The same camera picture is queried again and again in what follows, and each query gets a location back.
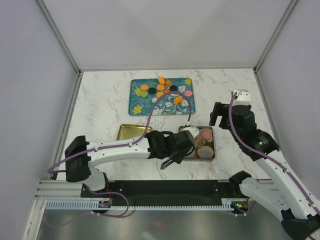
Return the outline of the orange flower cookie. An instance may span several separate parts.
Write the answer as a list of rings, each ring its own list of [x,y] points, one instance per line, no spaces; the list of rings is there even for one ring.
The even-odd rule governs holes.
[[[197,138],[197,139],[195,140],[195,146],[196,146],[196,147],[202,147],[205,143],[206,143],[206,141],[203,140],[203,139],[200,139],[200,138]]]

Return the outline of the metal tongs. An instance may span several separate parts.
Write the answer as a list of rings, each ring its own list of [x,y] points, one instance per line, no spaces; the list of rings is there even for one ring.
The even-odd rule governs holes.
[[[165,160],[164,162],[161,163],[160,165],[160,170],[165,170],[167,167],[169,167],[172,164],[181,164],[181,162],[183,161],[183,158],[176,158],[176,157],[170,157],[167,160]]]

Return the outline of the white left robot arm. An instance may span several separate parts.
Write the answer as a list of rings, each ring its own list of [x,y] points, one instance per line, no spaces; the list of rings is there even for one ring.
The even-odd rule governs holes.
[[[190,127],[173,133],[152,130],[140,137],[114,142],[87,141],[77,136],[64,151],[65,179],[69,183],[82,183],[98,197],[105,197],[110,190],[106,173],[98,166],[122,160],[163,160],[161,169],[172,163],[180,164],[195,148],[198,130]]]

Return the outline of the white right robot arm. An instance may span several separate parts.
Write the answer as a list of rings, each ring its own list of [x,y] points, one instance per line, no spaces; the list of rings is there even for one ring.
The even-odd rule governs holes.
[[[242,170],[229,178],[233,197],[245,195],[276,216],[293,240],[312,238],[320,229],[320,201],[298,179],[273,137],[260,130],[251,105],[230,106],[216,102],[209,125],[229,130],[241,151],[251,158],[273,181],[279,193],[273,193]]]

